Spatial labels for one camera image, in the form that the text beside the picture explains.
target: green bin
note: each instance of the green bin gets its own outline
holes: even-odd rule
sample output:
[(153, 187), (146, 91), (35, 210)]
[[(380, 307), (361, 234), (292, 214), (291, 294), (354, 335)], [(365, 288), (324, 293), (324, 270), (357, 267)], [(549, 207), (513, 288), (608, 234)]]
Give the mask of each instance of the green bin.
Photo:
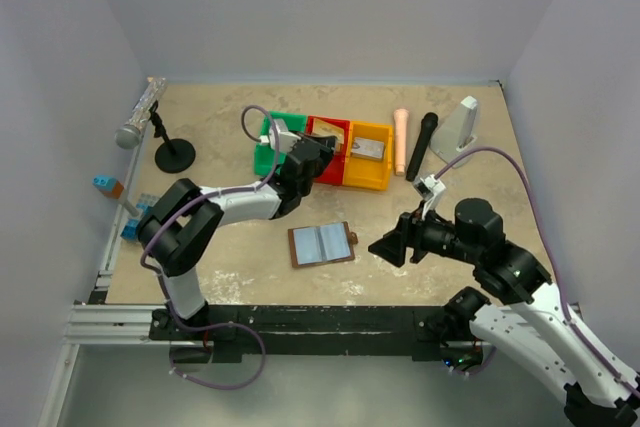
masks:
[[(282, 119), (285, 124), (287, 124), (287, 128), (292, 132), (304, 132), (305, 127), (307, 126), (307, 116), (301, 114), (287, 114), (285, 112), (273, 112), (269, 111), (271, 116), (274, 119)], [(269, 133), (269, 119), (265, 117), (262, 122), (262, 129), (260, 129), (260, 135), (267, 135)], [(256, 145), (256, 150), (254, 153), (254, 166), (253, 170), (257, 175), (265, 176), (271, 170), (271, 165), (273, 164), (273, 156), (275, 152), (268, 145)], [(279, 164), (284, 162), (286, 154), (280, 154)]]

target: plastic storage bin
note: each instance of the plastic storage bin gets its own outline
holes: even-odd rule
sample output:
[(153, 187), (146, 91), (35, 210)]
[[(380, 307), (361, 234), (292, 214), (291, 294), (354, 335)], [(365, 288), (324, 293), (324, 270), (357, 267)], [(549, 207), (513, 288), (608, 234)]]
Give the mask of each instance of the plastic storage bin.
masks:
[[(384, 142), (382, 161), (351, 157), (351, 144), (356, 137)], [(393, 127), (384, 124), (351, 121), (346, 149), (343, 185), (364, 189), (386, 190), (393, 170)]]
[(310, 115), (307, 120), (306, 133), (310, 134), (313, 129), (313, 122), (315, 119), (324, 120), (325, 122), (340, 127), (344, 130), (344, 144), (342, 145), (342, 151), (336, 153), (333, 159), (322, 173), (320, 177), (314, 180), (314, 182), (322, 182), (323, 184), (342, 185), (344, 177), (344, 166), (347, 158), (347, 146), (350, 143), (349, 130), (351, 122), (348, 120), (330, 119), (328, 117), (320, 117), (317, 115)]
[[(273, 112), (269, 111), (274, 119), (282, 119), (287, 124), (287, 128), (295, 132), (304, 132), (307, 126), (307, 116), (300, 114), (287, 114), (285, 112)], [(269, 119), (265, 118), (262, 122), (262, 129), (260, 129), (260, 135), (267, 135), (269, 133)], [(267, 175), (271, 170), (273, 164), (273, 156), (275, 152), (268, 145), (256, 145), (256, 150), (253, 154), (253, 170), (257, 175)], [(286, 157), (285, 153), (280, 154), (278, 163), (282, 164)]]

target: yellow bin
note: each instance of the yellow bin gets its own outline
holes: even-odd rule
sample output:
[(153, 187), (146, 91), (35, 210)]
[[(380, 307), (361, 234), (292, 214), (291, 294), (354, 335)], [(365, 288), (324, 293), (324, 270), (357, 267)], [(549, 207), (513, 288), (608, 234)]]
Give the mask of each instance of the yellow bin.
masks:
[[(356, 137), (384, 142), (382, 161), (351, 157), (351, 142)], [(351, 121), (349, 126), (349, 145), (344, 164), (342, 185), (363, 189), (387, 190), (389, 177), (393, 170), (393, 127), (384, 124)]]

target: clipboard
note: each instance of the clipboard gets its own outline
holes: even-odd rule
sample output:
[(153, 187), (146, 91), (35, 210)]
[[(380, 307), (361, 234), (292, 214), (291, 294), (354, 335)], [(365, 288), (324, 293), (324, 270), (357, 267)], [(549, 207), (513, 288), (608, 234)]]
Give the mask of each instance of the clipboard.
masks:
[(294, 269), (356, 258), (353, 246), (358, 243), (358, 236), (349, 230), (347, 222), (289, 229), (287, 235)]

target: white backdrop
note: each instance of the white backdrop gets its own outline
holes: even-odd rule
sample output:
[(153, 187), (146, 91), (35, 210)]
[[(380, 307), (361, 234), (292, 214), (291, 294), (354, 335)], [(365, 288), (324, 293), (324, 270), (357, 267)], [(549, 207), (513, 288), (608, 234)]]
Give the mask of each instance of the white backdrop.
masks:
[(507, 81), (572, 300), (636, 369), (640, 0), (554, 0)]
[(0, 424), (35, 425), (74, 299), (95, 281), (122, 175), (113, 132), (144, 77), (105, 0), (0, 0)]
[(504, 79), (551, 0), (109, 0), (147, 74)]

